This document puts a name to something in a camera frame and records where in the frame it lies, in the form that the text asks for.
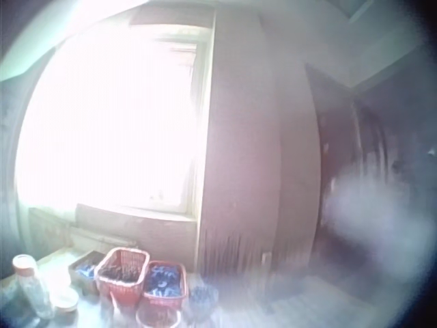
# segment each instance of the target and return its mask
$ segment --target red plastic basket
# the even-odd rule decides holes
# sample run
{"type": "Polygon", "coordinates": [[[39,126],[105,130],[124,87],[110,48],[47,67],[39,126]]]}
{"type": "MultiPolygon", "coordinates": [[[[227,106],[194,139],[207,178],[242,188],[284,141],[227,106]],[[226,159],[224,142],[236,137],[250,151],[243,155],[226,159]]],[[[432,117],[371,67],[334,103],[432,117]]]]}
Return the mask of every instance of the red plastic basket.
{"type": "Polygon", "coordinates": [[[188,294],[188,287],[186,285],[186,270],[185,266],[180,263],[167,262],[167,261],[150,261],[147,270],[149,271],[156,265],[168,265],[178,267],[180,272],[180,292],[181,296],[177,297],[159,297],[143,292],[144,298],[149,301],[150,304],[167,306],[169,308],[180,310],[182,302],[185,300],[188,294]]]}
{"type": "Polygon", "coordinates": [[[147,272],[150,255],[139,249],[117,247],[112,249],[103,261],[96,267],[95,279],[100,294],[110,297],[112,292],[115,300],[123,305],[135,305],[143,292],[144,278],[147,272]],[[122,270],[134,267],[140,271],[138,281],[123,282],[100,275],[102,269],[110,266],[120,266],[122,270]]]}

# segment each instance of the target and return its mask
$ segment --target window frame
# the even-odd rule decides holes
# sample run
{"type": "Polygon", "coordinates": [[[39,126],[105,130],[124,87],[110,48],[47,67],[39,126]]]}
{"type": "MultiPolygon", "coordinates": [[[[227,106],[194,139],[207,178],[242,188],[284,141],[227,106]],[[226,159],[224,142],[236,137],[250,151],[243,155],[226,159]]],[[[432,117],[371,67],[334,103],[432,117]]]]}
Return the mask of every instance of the window frame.
{"type": "MultiPolygon", "coordinates": [[[[144,30],[150,28],[157,28],[159,31],[160,25],[131,25],[130,29],[134,30],[144,30]]],[[[154,42],[168,42],[175,44],[195,44],[195,60],[193,63],[193,75],[191,78],[191,100],[196,117],[196,140],[201,136],[201,125],[202,125],[202,111],[204,110],[203,103],[205,97],[205,85],[204,78],[206,75],[206,70],[208,68],[207,63],[207,53],[210,46],[210,34],[211,29],[204,27],[193,27],[184,25],[174,25],[171,29],[174,29],[175,33],[159,33],[154,34],[150,39],[154,42]],[[185,31],[195,31],[196,33],[184,33],[185,31]]],[[[199,149],[198,145],[195,147],[195,153],[188,170],[188,176],[184,186],[184,193],[182,196],[182,202],[179,206],[172,206],[162,204],[160,202],[145,202],[145,206],[129,206],[129,205],[116,205],[116,207],[125,209],[135,209],[142,210],[148,213],[159,213],[165,215],[176,215],[184,216],[189,218],[194,218],[195,216],[195,205],[198,198],[198,191],[196,189],[196,181],[200,179],[199,177],[199,161],[198,161],[199,149]]]]}

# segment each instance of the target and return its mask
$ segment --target bright window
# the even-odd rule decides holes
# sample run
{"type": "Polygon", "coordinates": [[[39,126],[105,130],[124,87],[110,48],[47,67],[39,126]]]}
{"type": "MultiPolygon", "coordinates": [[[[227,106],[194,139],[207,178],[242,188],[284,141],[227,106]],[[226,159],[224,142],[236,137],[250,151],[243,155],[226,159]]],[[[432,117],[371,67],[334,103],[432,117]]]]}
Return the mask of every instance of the bright window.
{"type": "Polygon", "coordinates": [[[121,29],[67,41],[28,106],[20,199],[58,210],[80,202],[189,213],[202,70],[195,38],[121,29]]]}

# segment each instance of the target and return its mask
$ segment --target plastic bottle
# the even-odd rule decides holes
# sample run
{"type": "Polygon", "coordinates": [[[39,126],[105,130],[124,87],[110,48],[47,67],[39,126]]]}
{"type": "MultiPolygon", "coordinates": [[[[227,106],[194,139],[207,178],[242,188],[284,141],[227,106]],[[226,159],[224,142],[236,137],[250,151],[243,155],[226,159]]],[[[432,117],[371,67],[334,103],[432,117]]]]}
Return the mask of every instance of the plastic bottle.
{"type": "Polygon", "coordinates": [[[12,260],[18,283],[29,300],[33,310],[41,319],[51,319],[55,311],[50,294],[41,278],[34,258],[29,255],[17,255],[12,260]]]}

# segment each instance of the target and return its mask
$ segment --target blue object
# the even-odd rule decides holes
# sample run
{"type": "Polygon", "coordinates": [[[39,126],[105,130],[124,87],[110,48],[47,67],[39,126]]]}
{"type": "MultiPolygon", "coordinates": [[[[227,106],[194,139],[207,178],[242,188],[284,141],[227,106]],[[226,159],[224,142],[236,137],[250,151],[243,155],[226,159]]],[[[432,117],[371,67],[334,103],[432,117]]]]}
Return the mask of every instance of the blue object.
{"type": "Polygon", "coordinates": [[[156,265],[147,272],[145,292],[157,297],[179,297],[181,275],[177,266],[156,265]]]}
{"type": "Polygon", "coordinates": [[[76,268],[76,272],[83,275],[86,278],[93,279],[94,278],[94,269],[96,268],[95,265],[91,264],[81,264],[76,268]]]}

